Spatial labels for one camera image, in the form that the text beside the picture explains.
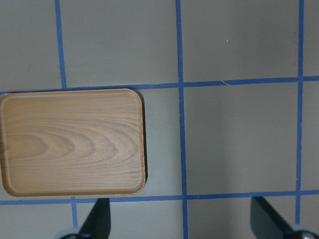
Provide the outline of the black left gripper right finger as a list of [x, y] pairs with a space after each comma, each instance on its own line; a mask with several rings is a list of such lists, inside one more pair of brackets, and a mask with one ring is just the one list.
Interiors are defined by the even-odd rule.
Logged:
[[250, 228], [257, 239], [317, 239], [318, 233], [290, 225], [264, 197], [252, 197]]

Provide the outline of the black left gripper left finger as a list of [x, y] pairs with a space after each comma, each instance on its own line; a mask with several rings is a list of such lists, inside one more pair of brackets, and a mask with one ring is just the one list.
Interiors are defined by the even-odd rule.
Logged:
[[100, 198], [94, 204], [82, 227], [76, 233], [64, 233], [59, 239], [108, 239], [111, 232], [109, 198]]

